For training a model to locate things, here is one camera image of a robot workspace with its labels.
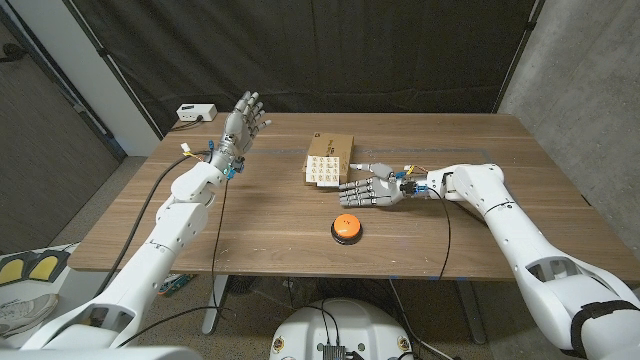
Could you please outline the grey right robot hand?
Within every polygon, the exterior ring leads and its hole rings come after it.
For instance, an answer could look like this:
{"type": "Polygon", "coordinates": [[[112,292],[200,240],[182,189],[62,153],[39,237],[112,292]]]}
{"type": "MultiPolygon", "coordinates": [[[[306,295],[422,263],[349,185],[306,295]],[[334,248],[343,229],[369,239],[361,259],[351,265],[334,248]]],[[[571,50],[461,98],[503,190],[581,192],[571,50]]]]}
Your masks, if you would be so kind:
{"type": "Polygon", "coordinates": [[[372,176],[339,186],[339,203],[343,207],[391,206],[413,196],[418,183],[425,179],[425,176],[398,177],[383,163],[357,163],[350,168],[371,172],[372,176]]]}

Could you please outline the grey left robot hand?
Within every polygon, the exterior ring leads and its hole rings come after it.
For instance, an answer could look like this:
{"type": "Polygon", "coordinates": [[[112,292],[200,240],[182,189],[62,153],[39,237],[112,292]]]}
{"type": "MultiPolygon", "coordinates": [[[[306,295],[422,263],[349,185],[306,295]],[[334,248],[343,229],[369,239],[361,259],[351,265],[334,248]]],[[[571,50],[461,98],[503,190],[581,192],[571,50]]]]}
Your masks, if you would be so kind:
{"type": "Polygon", "coordinates": [[[263,103],[258,92],[246,91],[233,111],[226,117],[219,146],[211,155],[210,163],[228,173],[251,149],[258,133],[271,124],[263,120],[263,103]]]}

